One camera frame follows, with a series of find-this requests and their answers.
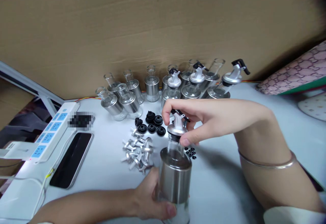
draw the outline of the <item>silver spout cap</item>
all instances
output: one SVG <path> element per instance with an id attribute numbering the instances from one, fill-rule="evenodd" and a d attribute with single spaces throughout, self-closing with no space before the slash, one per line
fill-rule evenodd
<path id="1" fill-rule="evenodd" d="M 169 74 L 172 76 L 167 80 L 167 85 L 171 88 L 177 88 L 181 85 L 181 79 L 178 78 L 180 71 L 175 68 L 169 70 Z"/>
<path id="2" fill-rule="evenodd" d="M 233 71 L 231 73 L 226 73 L 222 76 L 222 81 L 236 85 L 242 81 L 241 71 L 243 70 L 247 75 L 250 74 L 249 70 L 247 69 L 244 61 L 242 59 L 238 59 L 232 62 Z"/>
<path id="3" fill-rule="evenodd" d="M 190 75 L 189 80 L 195 84 L 200 84 L 200 83 L 204 82 L 205 75 L 203 74 L 203 70 L 208 71 L 208 69 L 204 65 L 202 65 L 200 62 L 197 62 L 194 64 L 194 69 L 195 69 L 195 73 L 192 73 Z"/>
<path id="4" fill-rule="evenodd" d="M 183 134 L 188 132 L 184 120 L 188 122 L 190 121 L 180 110 L 172 109 L 171 113 L 174 116 L 174 122 L 167 127 L 167 132 L 181 137 Z"/>

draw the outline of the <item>cardboard box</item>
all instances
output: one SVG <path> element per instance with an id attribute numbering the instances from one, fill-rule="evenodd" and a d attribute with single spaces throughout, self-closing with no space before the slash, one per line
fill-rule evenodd
<path id="1" fill-rule="evenodd" d="M 95 96 L 112 72 L 242 58 L 259 79 L 320 39 L 318 0 L 1 0 L 0 60 L 63 99 Z"/>

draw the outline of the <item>black lever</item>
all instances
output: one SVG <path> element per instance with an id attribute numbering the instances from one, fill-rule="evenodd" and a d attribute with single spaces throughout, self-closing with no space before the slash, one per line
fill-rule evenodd
<path id="1" fill-rule="evenodd" d="M 194 65 L 193 65 L 194 69 L 197 69 L 198 67 L 201 67 L 201 68 L 205 68 L 205 70 L 208 72 L 209 69 L 206 68 L 204 65 L 202 65 L 200 62 L 196 62 Z"/>
<path id="2" fill-rule="evenodd" d="M 177 109 L 177 110 L 171 109 L 171 113 L 172 114 L 178 113 L 179 115 L 183 115 L 183 113 L 179 109 Z M 186 116 L 184 116 L 183 118 L 184 118 L 185 121 L 190 122 L 190 119 L 188 119 Z"/>
<path id="3" fill-rule="evenodd" d="M 177 73 L 177 72 L 178 72 L 178 70 L 176 68 L 171 68 L 169 70 L 169 74 L 173 74 L 173 73 Z"/>
<path id="4" fill-rule="evenodd" d="M 244 67 L 245 68 L 243 71 L 245 72 L 246 75 L 250 75 L 250 72 L 247 69 L 247 66 L 246 66 L 245 62 L 242 59 L 238 59 L 238 60 L 235 60 L 235 61 L 232 62 L 232 65 L 233 66 L 234 65 L 237 65 L 237 64 L 239 64 L 240 67 L 242 67 L 242 68 Z"/>

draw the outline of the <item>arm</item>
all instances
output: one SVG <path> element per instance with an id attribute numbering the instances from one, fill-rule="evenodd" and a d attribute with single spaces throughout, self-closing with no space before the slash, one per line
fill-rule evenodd
<path id="1" fill-rule="evenodd" d="M 192 121 L 180 142 L 184 146 L 234 133 L 239 151 L 253 162 L 282 164 L 291 153 L 277 120 L 265 106 L 238 99 L 167 100 L 163 120 L 169 123 L 170 110 L 181 109 Z M 194 129 L 196 122 L 202 126 Z M 323 212 L 323 204 L 299 163 L 286 169 L 266 169 L 241 159 L 244 176 L 265 209 L 275 206 Z"/>
<path id="2" fill-rule="evenodd" d="M 30 224 L 88 224 L 117 217 L 171 218 L 176 215 L 175 206 L 154 201 L 157 181 L 158 169 L 153 168 L 136 189 L 86 191 L 53 200 L 36 213 Z"/>

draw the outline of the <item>hand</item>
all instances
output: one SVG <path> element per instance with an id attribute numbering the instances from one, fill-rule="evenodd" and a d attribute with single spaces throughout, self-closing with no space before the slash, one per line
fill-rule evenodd
<path id="1" fill-rule="evenodd" d="M 166 220 L 177 214 L 175 206 L 170 202 L 155 201 L 155 190 L 159 180 L 158 168 L 152 168 L 142 183 L 135 189 L 137 215 L 140 219 Z"/>
<path id="2" fill-rule="evenodd" d="M 180 138 L 183 146 L 241 131 L 273 113 L 265 106 L 240 99 L 168 99 L 162 110 L 169 125 L 171 109 L 180 109 L 189 119 L 188 132 Z M 194 129 L 196 122 L 202 126 Z"/>

